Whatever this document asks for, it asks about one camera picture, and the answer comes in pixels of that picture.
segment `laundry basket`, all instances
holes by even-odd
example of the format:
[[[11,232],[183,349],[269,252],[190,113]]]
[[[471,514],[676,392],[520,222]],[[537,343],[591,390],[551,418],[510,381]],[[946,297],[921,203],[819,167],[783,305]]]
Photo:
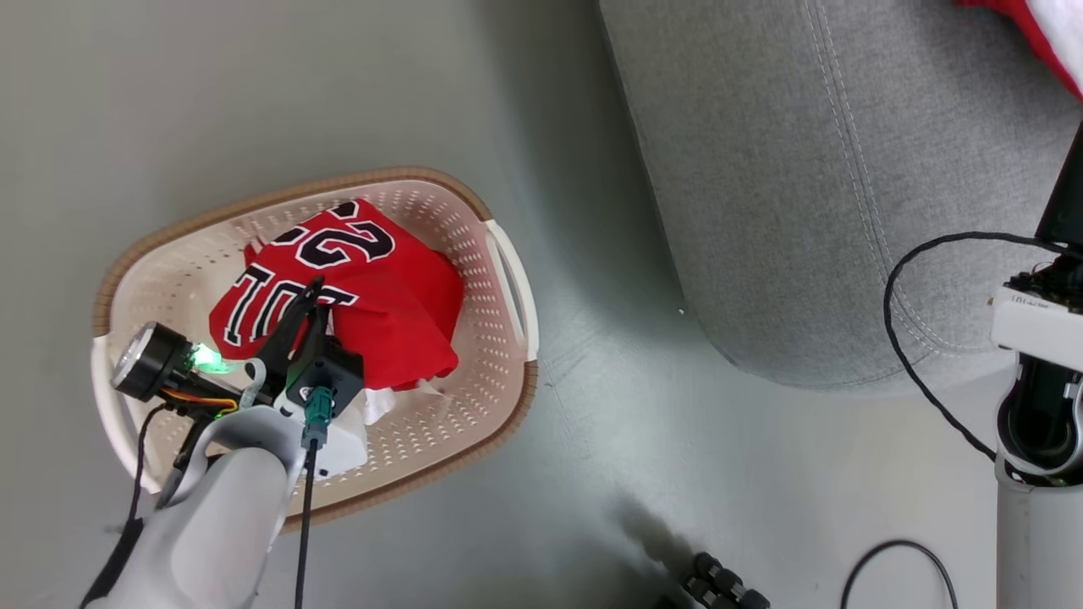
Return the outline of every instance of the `laundry basket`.
[[[397,407],[367,429],[367,463],[317,480],[313,521],[427,484],[516,431],[537,383],[538,325],[514,247],[485,205],[454,178],[425,168],[381,169],[234,203],[158,231],[117,260],[94,304],[91,371],[102,425],[129,474],[135,471],[135,430],[155,403],[127,398],[109,385],[128,340],[146,322],[158,321],[194,342],[213,345],[207,318],[244,271],[245,245],[273,239],[350,197],[368,200],[455,265],[466,288],[453,341],[460,364],[444,380],[447,398]],[[172,413],[155,417],[143,476],[148,492],[161,490],[188,426]],[[287,528],[296,526],[299,511],[295,496]]]

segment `green light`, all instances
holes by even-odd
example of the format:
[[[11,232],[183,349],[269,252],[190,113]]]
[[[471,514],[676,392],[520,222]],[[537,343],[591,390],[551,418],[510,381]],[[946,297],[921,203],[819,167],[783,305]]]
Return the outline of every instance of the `green light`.
[[[192,350],[192,365],[207,374],[230,374],[239,367],[239,364],[223,360],[221,353],[203,342]]]

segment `basket handle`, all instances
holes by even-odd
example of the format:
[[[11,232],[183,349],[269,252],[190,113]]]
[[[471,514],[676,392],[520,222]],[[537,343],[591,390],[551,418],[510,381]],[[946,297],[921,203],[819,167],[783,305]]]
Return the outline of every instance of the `basket handle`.
[[[97,405],[97,416],[102,419],[105,435],[117,453],[120,465],[128,475],[135,477],[135,463],[139,458],[135,438],[128,431],[123,406],[117,391],[113,388],[113,363],[106,352],[108,335],[95,336],[90,350],[90,379],[94,388],[94,403]],[[149,493],[158,493],[161,487],[153,476],[143,476],[143,488]]]
[[[508,233],[504,232],[496,220],[487,220],[485,228],[491,237],[490,249],[496,254],[494,261],[497,258],[500,261],[495,264],[497,277],[509,307],[514,309],[511,321],[516,326],[516,336],[520,338],[521,346],[526,348],[526,361],[533,362],[538,358],[538,312],[531,283],[526,278],[526,269],[516,252],[516,246],[511,245]]]

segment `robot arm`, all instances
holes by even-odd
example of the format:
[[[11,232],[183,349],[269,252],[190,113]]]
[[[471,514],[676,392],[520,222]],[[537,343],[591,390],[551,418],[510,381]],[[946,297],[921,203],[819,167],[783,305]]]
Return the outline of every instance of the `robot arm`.
[[[318,303],[321,289],[317,280],[286,310],[259,361],[249,362],[257,381],[246,391],[200,374],[193,365],[197,349],[165,326],[147,324],[132,339],[117,364],[115,388],[141,401],[162,398],[166,407],[193,418],[193,426],[155,511],[129,519],[81,607],[251,606],[302,467],[309,467],[308,514],[316,451],[327,441],[330,419],[363,386],[361,358],[326,335],[328,310]],[[237,406],[209,409],[199,401]],[[208,456],[212,442],[229,452]],[[349,463],[344,455],[350,453],[364,457],[364,444],[352,436],[336,435],[329,445],[329,462]]]
[[[997,607],[1083,601],[1083,127],[1036,233],[1067,244],[993,300],[993,340],[1018,352],[997,412]]]

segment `basket rim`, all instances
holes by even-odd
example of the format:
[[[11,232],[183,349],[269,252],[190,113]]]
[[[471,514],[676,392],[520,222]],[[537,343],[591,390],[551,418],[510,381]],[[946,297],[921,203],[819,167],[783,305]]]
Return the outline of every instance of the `basket rim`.
[[[456,180],[452,176],[430,169],[428,167],[390,167],[374,169],[309,182],[300,186],[283,189],[271,193],[243,198],[200,213],[190,220],[182,221],[164,229],[160,229],[132,244],[116,261],[109,267],[99,287],[97,296],[94,299],[94,310],[92,318],[92,328],[94,337],[102,337],[109,334],[112,322],[113,300],[117,288],[128,271],[143,256],[158,247],[203,230],[212,224],[232,220],[245,213],[263,209],[292,199],[318,195],[322,193],[339,191],[343,189],[364,186],[380,182],[393,182],[404,180],[416,180],[430,182],[442,186],[458,196],[466,203],[482,222],[493,219],[488,207],[470,190],[466,184]],[[314,524],[328,522],[361,511],[374,505],[396,498],[420,487],[434,482],[448,474],[470,465],[485,455],[492,453],[508,438],[510,438],[522,425],[534,394],[537,391],[538,365],[536,360],[527,361],[523,364],[523,388],[519,394],[519,400],[508,417],[493,433],[474,442],[467,449],[434,463],[429,467],[419,469],[413,474],[404,476],[399,480],[377,487],[370,491],[360,493],[348,500],[339,501],[330,505],[316,508],[312,511],[312,522]],[[290,516],[286,519],[282,532],[291,532],[300,528],[300,515]]]
[[[366,186],[380,182],[397,182],[404,180],[417,180],[431,182],[438,186],[447,189],[466,203],[482,222],[493,219],[488,207],[471,191],[466,184],[455,178],[428,167],[388,167],[383,169],[371,169],[357,173],[349,173],[338,178],[328,178],[292,186],[270,193],[259,194],[243,198],[231,204],[218,207],[192,219],[170,224],[164,229],[155,231],[149,235],[139,239],[125,250],[105,272],[102,285],[97,288],[97,296],[94,298],[94,310],[91,318],[91,326],[94,337],[109,334],[112,324],[113,299],[128,271],[143,256],[151,252],[171,241],[187,236],[196,231],[206,229],[219,222],[232,220],[239,216],[257,211],[266,207],[286,203],[297,198]]]

